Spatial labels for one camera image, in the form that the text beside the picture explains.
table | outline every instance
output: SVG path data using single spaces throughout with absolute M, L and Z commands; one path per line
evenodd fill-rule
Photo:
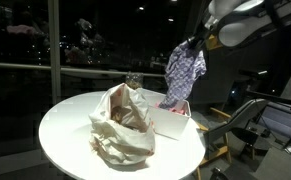
M 39 140 L 48 159 L 75 179 L 181 179 L 194 171 L 205 154 L 204 138 L 190 119 L 177 141 L 155 135 L 155 154 L 144 167 L 105 163 L 89 145 L 88 114 L 105 92 L 92 92 L 66 99 L 52 107 L 39 127 Z

plastic bag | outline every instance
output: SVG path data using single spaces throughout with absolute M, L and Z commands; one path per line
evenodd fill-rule
M 154 154 L 148 103 L 126 84 L 109 89 L 89 117 L 90 143 L 111 164 L 136 164 Z

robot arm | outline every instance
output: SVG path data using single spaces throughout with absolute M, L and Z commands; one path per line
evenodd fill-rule
M 190 47 L 200 48 L 210 34 L 226 47 L 244 47 L 291 24 L 291 0 L 212 0 Z

chair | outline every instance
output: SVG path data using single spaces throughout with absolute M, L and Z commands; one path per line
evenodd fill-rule
M 243 106 L 241 106 L 238 110 L 236 110 L 232 116 L 217 109 L 211 108 L 212 112 L 216 113 L 221 119 L 227 119 L 227 122 L 216 128 L 211 129 L 205 127 L 201 123 L 198 123 L 198 126 L 202 131 L 204 131 L 206 147 L 212 145 L 216 140 L 220 139 L 221 137 L 223 137 L 224 145 L 216 149 L 216 151 L 214 151 L 213 153 L 207 153 L 199 166 L 202 166 L 224 154 L 226 154 L 228 162 L 231 163 L 231 155 L 228 147 L 228 138 L 226 133 L 240 123 L 255 117 L 267 105 L 267 103 L 268 101 L 263 99 L 250 100 Z M 199 167 L 197 168 L 197 172 L 198 179 L 200 179 Z

box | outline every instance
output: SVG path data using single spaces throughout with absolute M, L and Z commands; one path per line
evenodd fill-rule
M 137 89 L 143 94 L 149 104 L 149 113 L 154 122 L 155 132 L 157 134 L 167 136 L 179 140 L 191 117 L 189 103 L 186 100 L 179 101 L 174 107 L 177 111 L 184 110 L 185 115 L 170 112 L 165 109 L 155 107 L 165 98 L 164 94 L 157 93 L 146 89 Z

